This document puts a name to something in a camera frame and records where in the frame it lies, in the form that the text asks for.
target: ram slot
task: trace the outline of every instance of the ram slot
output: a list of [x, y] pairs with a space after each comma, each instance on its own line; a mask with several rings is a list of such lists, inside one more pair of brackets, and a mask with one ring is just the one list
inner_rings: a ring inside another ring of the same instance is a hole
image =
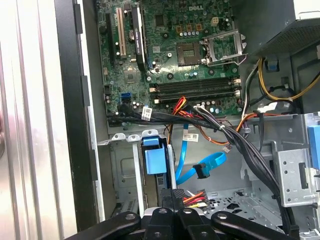
[[126, 39], [125, 39], [125, 25], [124, 25], [124, 19], [122, 14], [122, 9], [116, 8], [116, 18], [118, 19], [118, 34], [119, 34], [119, 47], [120, 47], [120, 56], [122, 58], [125, 58], [127, 56], [126, 53]]
[[189, 90], [201, 90], [212, 88], [224, 88], [232, 86], [231, 78], [202, 79], [183, 82], [154, 84], [150, 86], [150, 92], [184, 92]]
[[156, 99], [154, 99], [155, 104], [167, 104], [178, 101], [182, 96], [184, 96], [189, 101], [204, 99], [214, 99], [221, 97], [233, 97], [236, 95], [236, 91], [233, 89], [217, 89], [210, 91], [195, 91], [188, 93], [171, 93], [171, 94], [158, 94]]

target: blue release lever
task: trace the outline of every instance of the blue release lever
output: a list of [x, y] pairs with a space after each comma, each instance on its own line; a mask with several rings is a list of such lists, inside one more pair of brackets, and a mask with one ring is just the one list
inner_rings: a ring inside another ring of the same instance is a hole
[[[202, 168], [202, 173], [204, 176], [203, 178], [207, 178], [210, 176], [209, 172], [212, 169], [219, 167], [226, 160], [227, 160], [226, 154], [224, 154], [223, 152], [216, 152], [214, 154], [211, 154], [211, 155], [205, 157], [197, 165], [199, 165]], [[190, 169], [183, 176], [181, 176], [179, 179], [176, 180], [176, 184], [178, 184], [178, 185], [183, 184], [185, 181], [187, 181], [189, 178], [191, 178], [196, 172], [197, 171], [195, 168]]]
[[146, 173], [163, 174], [167, 172], [165, 146], [159, 142], [159, 137], [151, 136], [143, 138], [143, 146], [157, 147], [156, 149], [148, 149], [144, 151]]
[[320, 170], [320, 125], [309, 126], [309, 142], [314, 169]]

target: green circuit board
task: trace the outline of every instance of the green circuit board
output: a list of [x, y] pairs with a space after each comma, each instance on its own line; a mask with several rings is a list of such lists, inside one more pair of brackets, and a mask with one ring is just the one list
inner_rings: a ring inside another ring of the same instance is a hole
[[[141, 15], [141, 47], [144, 50], [145, 70], [141, 70], [138, 65], [132, 13], [136, 6], [139, 6]], [[185, 83], [192, 96], [193, 92], [193, 95], [201, 95], [198, 88], [194, 91], [192, 89], [197, 81], [202, 84], [202, 88], [205, 89], [205, 83], [209, 83], [213, 86], [210, 89], [218, 92], [226, 91], [229, 86], [215, 84], [215, 79], [217, 83], [227, 78], [232, 82], [239, 77], [238, 66], [234, 63], [208, 67], [202, 62], [206, 51], [200, 41], [207, 36], [233, 29], [229, 1], [102, 0], [97, 13], [108, 114], [116, 113], [121, 103], [132, 106], [137, 112], [148, 105], [157, 111], [169, 113], [177, 101], [157, 102], [158, 96], [155, 97], [151, 91], [153, 86]], [[218, 23], [214, 24], [213, 18], [218, 19]], [[215, 41], [216, 57], [234, 52], [233, 37]], [[179, 84], [171, 88], [177, 88], [177, 92], [183, 89]], [[129, 99], [124, 101], [123, 94], [129, 96]], [[241, 111], [239, 95], [207, 96], [204, 92], [203, 98], [193, 97], [188, 101], [194, 106], [204, 105], [217, 116], [235, 115]]]

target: metal mesh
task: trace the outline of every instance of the metal mesh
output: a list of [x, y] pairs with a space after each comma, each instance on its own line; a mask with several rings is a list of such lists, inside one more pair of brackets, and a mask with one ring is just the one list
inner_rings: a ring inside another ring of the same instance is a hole
[[296, 53], [320, 40], [320, 25], [292, 27], [273, 38], [259, 55]]

